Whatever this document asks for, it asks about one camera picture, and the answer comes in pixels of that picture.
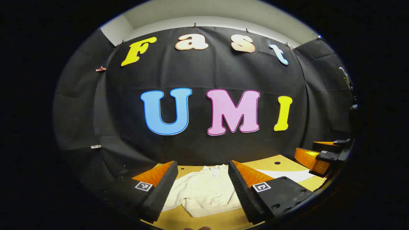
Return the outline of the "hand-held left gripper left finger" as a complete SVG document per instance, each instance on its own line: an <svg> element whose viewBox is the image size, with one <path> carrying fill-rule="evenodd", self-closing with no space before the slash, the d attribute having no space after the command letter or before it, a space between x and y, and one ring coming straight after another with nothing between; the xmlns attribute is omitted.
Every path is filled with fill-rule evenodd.
<svg viewBox="0 0 409 230"><path fill-rule="evenodd" d="M178 162L105 164L96 176L96 194L130 220L158 220L178 175Z"/></svg>

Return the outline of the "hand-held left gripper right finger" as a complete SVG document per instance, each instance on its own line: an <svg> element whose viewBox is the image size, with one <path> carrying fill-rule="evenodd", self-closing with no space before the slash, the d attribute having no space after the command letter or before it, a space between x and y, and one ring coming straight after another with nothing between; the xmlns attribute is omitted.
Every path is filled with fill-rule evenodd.
<svg viewBox="0 0 409 230"><path fill-rule="evenodd" d="M272 178L234 160L229 162L228 175L252 224L285 218L312 195L312 191L287 176Z"/></svg>

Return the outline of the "cream sweatshirt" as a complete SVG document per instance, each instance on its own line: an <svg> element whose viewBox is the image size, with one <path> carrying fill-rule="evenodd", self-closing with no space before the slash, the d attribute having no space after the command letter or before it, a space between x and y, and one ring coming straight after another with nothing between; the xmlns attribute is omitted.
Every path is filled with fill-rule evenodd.
<svg viewBox="0 0 409 230"><path fill-rule="evenodd" d="M194 218L209 216L241 208L228 175L229 166L204 166L176 179L162 212L182 205Z"/></svg>

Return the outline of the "black backdrop cloth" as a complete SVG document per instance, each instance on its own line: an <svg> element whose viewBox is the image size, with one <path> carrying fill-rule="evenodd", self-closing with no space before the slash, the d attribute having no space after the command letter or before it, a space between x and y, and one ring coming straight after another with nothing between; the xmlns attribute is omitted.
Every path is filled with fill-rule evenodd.
<svg viewBox="0 0 409 230"><path fill-rule="evenodd" d="M62 155L87 188L105 164L249 162L351 136L352 94L324 40L292 51L223 27L181 27L115 48L97 30L60 75L54 125ZM100 67L106 71L96 72ZM91 149L92 145L101 145Z"/></svg>

